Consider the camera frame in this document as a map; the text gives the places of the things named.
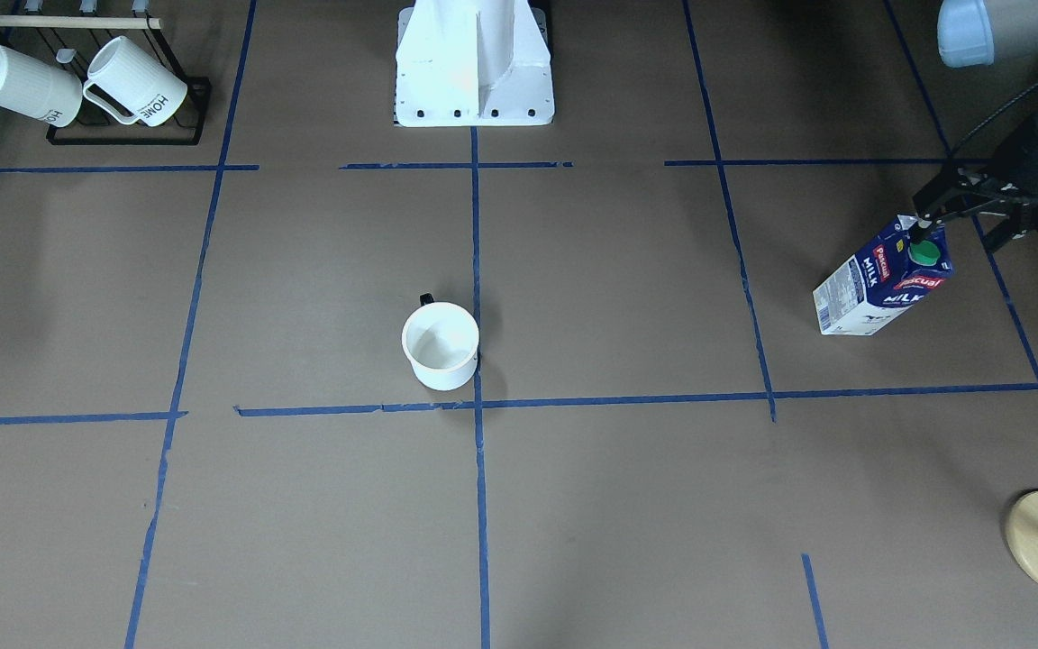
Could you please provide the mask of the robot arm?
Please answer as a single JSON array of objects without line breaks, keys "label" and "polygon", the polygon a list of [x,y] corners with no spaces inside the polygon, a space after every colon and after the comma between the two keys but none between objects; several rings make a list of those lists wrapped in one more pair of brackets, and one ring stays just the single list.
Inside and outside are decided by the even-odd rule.
[{"label": "robot arm", "polygon": [[936,45],[951,69],[1038,54],[1038,1],[943,1]]}]

